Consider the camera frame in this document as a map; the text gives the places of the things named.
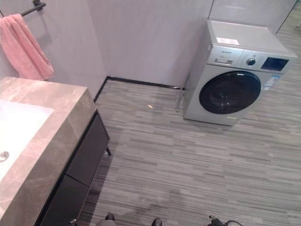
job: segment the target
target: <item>washing machine door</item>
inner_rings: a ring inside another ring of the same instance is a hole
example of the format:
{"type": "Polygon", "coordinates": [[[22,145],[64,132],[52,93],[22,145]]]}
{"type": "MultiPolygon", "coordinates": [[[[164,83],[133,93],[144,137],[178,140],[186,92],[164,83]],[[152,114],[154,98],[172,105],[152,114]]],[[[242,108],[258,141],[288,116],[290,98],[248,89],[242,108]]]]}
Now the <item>washing machine door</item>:
{"type": "Polygon", "coordinates": [[[250,106],[259,96],[259,78],[246,71],[233,71],[214,77],[199,94],[201,105],[214,114],[230,114],[250,106]]]}

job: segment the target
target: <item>front-loading washing machine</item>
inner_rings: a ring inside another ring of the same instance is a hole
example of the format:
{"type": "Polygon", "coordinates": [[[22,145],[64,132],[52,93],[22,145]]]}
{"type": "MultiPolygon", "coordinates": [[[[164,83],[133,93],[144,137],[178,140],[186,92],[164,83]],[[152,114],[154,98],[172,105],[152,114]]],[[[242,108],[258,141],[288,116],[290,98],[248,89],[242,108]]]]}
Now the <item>front-loading washing machine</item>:
{"type": "Polygon", "coordinates": [[[184,118],[234,125],[296,59],[266,27],[208,20],[185,84],[184,118]]]}

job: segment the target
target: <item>digital display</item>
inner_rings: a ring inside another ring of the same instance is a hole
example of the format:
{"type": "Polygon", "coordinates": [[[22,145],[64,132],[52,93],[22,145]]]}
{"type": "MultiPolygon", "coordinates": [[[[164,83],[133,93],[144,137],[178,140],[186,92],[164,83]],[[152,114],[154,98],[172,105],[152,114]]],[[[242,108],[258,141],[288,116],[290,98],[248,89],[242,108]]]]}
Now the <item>digital display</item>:
{"type": "Polygon", "coordinates": [[[281,71],[285,67],[287,62],[288,60],[285,59],[268,57],[261,69],[281,71]]]}

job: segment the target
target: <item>white wall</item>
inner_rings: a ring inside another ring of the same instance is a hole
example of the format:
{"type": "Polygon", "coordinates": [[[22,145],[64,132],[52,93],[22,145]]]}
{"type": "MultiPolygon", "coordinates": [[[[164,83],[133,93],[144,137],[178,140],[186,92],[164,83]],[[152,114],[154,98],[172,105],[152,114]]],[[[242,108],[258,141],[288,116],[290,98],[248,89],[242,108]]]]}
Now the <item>white wall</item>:
{"type": "Polygon", "coordinates": [[[87,0],[107,73],[181,85],[212,0],[87,0]]]}
{"type": "MultiPolygon", "coordinates": [[[[94,97],[106,72],[86,0],[43,0],[40,12],[24,17],[55,70],[50,81],[87,86],[94,97]]],[[[4,15],[33,7],[31,0],[1,0],[4,15]]],[[[17,76],[0,48],[0,77],[17,76]]]]}
{"type": "Polygon", "coordinates": [[[214,0],[209,19],[259,25],[276,33],[297,0],[214,0]]]}

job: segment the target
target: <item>wood-look tile floor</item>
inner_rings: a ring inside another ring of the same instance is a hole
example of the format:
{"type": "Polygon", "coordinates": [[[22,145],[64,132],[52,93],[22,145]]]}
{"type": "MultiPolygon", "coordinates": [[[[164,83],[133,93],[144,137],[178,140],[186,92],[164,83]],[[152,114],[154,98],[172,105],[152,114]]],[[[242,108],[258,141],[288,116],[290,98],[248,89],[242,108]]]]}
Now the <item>wood-look tile floor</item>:
{"type": "MultiPolygon", "coordinates": [[[[278,36],[301,56],[301,11],[278,36]]],[[[177,90],[108,81],[97,106],[111,137],[80,216],[94,226],[301,225],[301,60],[233,127],[188,121],[177,90]]]]}

